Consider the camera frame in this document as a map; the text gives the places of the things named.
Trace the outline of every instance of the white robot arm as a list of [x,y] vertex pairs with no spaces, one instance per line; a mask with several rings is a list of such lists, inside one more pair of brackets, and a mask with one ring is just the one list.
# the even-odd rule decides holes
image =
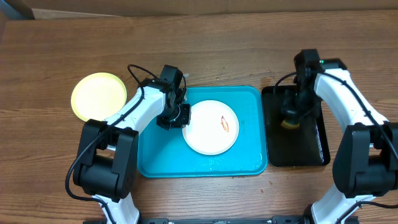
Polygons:
[[[311,92],[308,89],[313,88],[313,92],[329,106],[344,132],[333,163],[335,183],[310,207],[307,217],[314,224],[344,223],[358,209],[355,207],[357,202],[371,201],[397,188],[398,166],[392,156],[394,147],[388,147],[380,133],[380,128],[389,130],[392,139],[396,127],[366,101],[340,60],[320,60],[316,50],[303,50],[294,61],[298,94],[315,98],[308,93]],[[305,98],[298,96],[296,102],[288,102],[288,105],[295,105],[300,110],[297,105],[314,102]],[[364,107],[373,119],[365,113]],[[375,123],[379,124],[379,129],[375,128]],[[369,148],[373,145],[386,151],[380,156],[369,157]]]
[[[349,71],[341,68],[334,68],[325,70],[325,73],[338,77],[350,85],[379,124],[383,124],[387,121],[383,115],[379,114],[368,101],[366,101],[364,96],[355,87]],[[326,75],[318,74],[315,80],[314,91],[329,106],[343,132],[347,126],[356,123],[362,123],[366,126],[373,125],[373,122],[365,115],[365,112],[362,110],[362,107],[359,105],[352,92],[339,81]],[[376,197],[373,195],[358,195],[353,198],[346,198],[346,196],[337,189],[336,185],[333,184],[322,199],[312,205],[311,212],[313,221],[315,224],[334,224],[336,220],[357,201],[371,201],[374,198]]]
[[[143,88],[139,88],[116,114],[103,122],[89,120],[84,125],[78,156],[95,137],[110,128],[107,135],[83,154],[73,174],[75,185],[106,203],[107,208],[103,207],[106,223],[138,222],[139,211],[132,202],[130,191],[136,176],[139,135],[154,118],[164,129],[182,128],[189,123],[190,105],[182,103],[187,89],[179,88],[182,79],[185,82],[178,68],[165,65],[160,77],[144,80],[140,84]],[[127,111],[131,112],[113,127],[112,124]],[[105,148],[115,151],[113,159],[96,155],[96,149]]]

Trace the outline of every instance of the wood grain surface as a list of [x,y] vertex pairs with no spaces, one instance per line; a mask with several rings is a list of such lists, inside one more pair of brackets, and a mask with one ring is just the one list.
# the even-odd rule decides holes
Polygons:
[[0,11],[0,42],[2,33],[4,32],[4,28],[6,27],[6,21],[8,20],[9,18],[2,11]]
[[[137,84],[126,66],[156,74],[165,64],[189,73],[189,86],[273,85],[294,71],[301,49],[339,57],[357,87],[398,121],[398,11],[298,12],[9,21],[0,46],[0,222],[81,223],[103,218],[97,203],[65,193],[83,122],[70,96],[83,77],[110,72]],[[146,75],[137,72],[142,80]],[[342,132],[323,104],[332,161]],[[256,218],[301,214],[333,183],[325,167],[273,167],[253,177],[137,178],[143,217]],[[82,194],[82,190],[72,186]],[[377,202],[398,202],[389,192]],[[362,223],[397,223],[397,210],[364,206]]]

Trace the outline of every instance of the blue tray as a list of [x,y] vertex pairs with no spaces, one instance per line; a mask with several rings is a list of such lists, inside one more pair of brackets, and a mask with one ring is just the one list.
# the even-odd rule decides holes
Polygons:
[[191,149],[181,129],[168,131],[152,120],[139,136],[138,169],[146,177],[257,175],[267,166],[266,134],[260,93],[251,86],[194,87],[191,106],[203,100],[227,104],[239,120],[239,136],[226,152],[202,155]]

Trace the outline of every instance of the black cable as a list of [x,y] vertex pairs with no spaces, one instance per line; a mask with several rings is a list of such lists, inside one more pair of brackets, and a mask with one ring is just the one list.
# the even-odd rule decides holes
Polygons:
[[306,117],[306,115],[310,114],[312,112],[312,110],[314,110],[315,108],[318,108],[318,103],[315,103],[315,105],[309,109],[307,112],[305,112],[303,115],[301,115],[301,117],[299,117],[297,119],[297,121],[301,121],[304,117]]
[[139,69],[141,69],[142,71],[148,73],[149,75],[152,75],[155,79],[159,79],[159,78],[157,78],[156,75],[154,75],[152,72],[148,71],[147,69],[142,68],[141,66],[138,66],[138,65],[129,64],[129,65],[127,66],[127,69],[129,70],[129,72],[130,72],[131,75],[132,75],[132,72],[131,72],[131,70],[130,70],[130,67],[139,68]]
[[296,74],[297,74],[297,72],[292,72],[292,73],[287,74],[287,75],[285,75],[284,77],[280,78],[280,80],[278,80],[278,81],[276,82],[275,86],[274,86],[274,95],[275,95],[276,87],[277,87],[283,80],[285,80],[285,79],[288,78],[288,77],[291,77],[292,75],[296,75]]
[[135,76],[135,74],[133,74],[133,72],[131,71],[130,67],[135,67],[135,68],[139,68],[145,72],[147,72],[148,74],[152,75],[153,77],[157,78],[152,72],[138,66],[138,65],[133,65],[130,64],[127,66],[127,69],[129,70],[131,76],[136,80],[136,82],[138,83],[138,86],[141,89],[141,96],[138,99],[137,103],[132,106],[129,110],[127,110],[124,114],[122,114],[120,116],[120,118],[118,118],[115,122],[113,122],[112,124],[108,125],[106,129],[104,129],[104,131],[102,131],[99,135],[97,135],[97,137],[94,138],[94,140],[92,140],[92,142],[89,143],[89,145],[80,153],[80,155],[75,159],[75,161],[73,161],[72,165],[70,166],[69,170],[68,170],[68,174],[66,176],[65,179],[65,190],[67,191],[68,195],[71,198],[77,199],[77,200],[82,200],[82,201],[87,201],[87,202],[98,202],[100,204],[102,204],[102,207],[105,208],[106,213],[108,214],[108,217],[111,221],[112,224],[116,224],[116,222],[114,221],[111,211],[109,210],[108,204],[106,202],[104,202],[102,199],[100,198],[92,198],[92,197],[81,197],[81,196],[77,196],[74,193],[72,193],[72,191],[70,190],[70,186],[69,186],[69,181],[70,181],[70,176],[72,175],[72,171],[74,170],[77,162],[81,159],[81,157],[84,155],[84,153],[91,148],[94,144],[96,144],[98,142],[98,140],[100,140],[105,134],[107,134],[109,132],[109,130],[113,127],[115,127],[115,125],[117,125],[120,121],[124,120],[133,110],[135,110],[137,108],[137,106],[141,103],[141,101],[144,99],[144,88],[142,87],[142,85],[140,84],[140,81],[138,80],[138,78]]
[[182,79],[184,80],[184,89],[187,89],[187,81],[185,80],[185,76],[182,75]]
[[388,208],[388,209],[398,208],[398,204],[397,205],[384,205],[384,204],[377,203],[377,202],[367,202],[367,201],[356,202],[340,218],[337,219],[336,224],[340,224],[348,215],[351,214],[351,212],[353,212],[355,210],[356,207],[361,208],[362,205],[373,205],[373,206],[377,206],[377,207],[381,207],[381,208]]

